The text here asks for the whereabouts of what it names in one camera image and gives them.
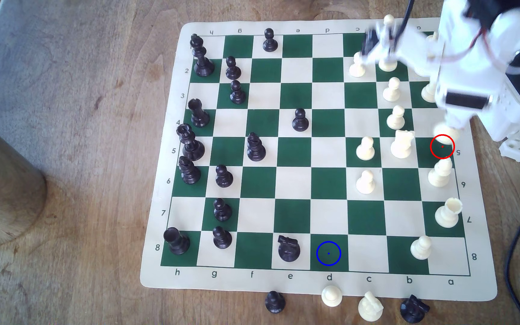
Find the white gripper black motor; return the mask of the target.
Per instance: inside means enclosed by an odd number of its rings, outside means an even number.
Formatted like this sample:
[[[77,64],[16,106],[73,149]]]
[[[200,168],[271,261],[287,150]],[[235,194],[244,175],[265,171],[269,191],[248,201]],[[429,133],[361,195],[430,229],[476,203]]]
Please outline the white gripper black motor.
[[[470,116],[497,105],[497,66],[492,63],[441,63],[436,104],[445,109],[445,125],[465,128]]]

